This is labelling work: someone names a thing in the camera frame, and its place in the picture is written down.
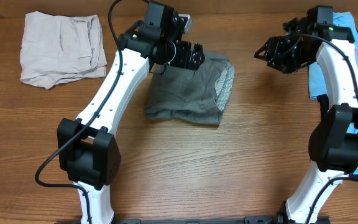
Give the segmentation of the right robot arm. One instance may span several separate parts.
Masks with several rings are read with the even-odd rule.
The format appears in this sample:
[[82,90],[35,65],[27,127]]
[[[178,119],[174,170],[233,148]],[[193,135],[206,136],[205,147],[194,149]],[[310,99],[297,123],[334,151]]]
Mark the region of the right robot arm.
[[317,63],[328,97],[320,102],[321,121],[308,143],[310,167],[273,223],[328,223],[319,211],[343,181],[358,182],[358,68],[355,38],[336,26],[331,6],[309,9],[283,24],[285,35],[271,37],[255,53],[269,67],[293,73]]

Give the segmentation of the grey shorts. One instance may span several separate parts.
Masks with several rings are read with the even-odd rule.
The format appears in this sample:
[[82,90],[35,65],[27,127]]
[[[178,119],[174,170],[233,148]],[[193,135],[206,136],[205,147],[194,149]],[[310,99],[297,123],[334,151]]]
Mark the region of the grey shorts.
[[231,95],[235,68],[225,55],[204,51],[196,71],[156,65],[144,114],[149,119],[182,119],[220,125]]

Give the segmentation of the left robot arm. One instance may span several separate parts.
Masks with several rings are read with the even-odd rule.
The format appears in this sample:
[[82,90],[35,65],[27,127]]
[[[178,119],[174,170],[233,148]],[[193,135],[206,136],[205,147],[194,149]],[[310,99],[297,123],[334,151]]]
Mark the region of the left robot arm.
[[174,8],[149,1],[145,18],[114,35],[117,52],[99,90],[75,120],[57,128],[59,164],[80,196],[80,223],[113,223],[110,185],[120,163],[116,133],[134,92],[152,67],[195,71],[204,62],[201,44],[182,40],[192,20]]

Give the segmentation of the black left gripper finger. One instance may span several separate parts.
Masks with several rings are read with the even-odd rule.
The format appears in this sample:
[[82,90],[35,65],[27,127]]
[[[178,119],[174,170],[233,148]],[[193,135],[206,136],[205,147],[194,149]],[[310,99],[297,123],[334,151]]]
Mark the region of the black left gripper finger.
[[194,55],[201,55],[203,53],[203,46],[199,43],[194,43],[193,46],[193,54]]
[[200,65],[204,62],[205,56],[204,53],[193,53],[191,58],[191,69],[197,70]]

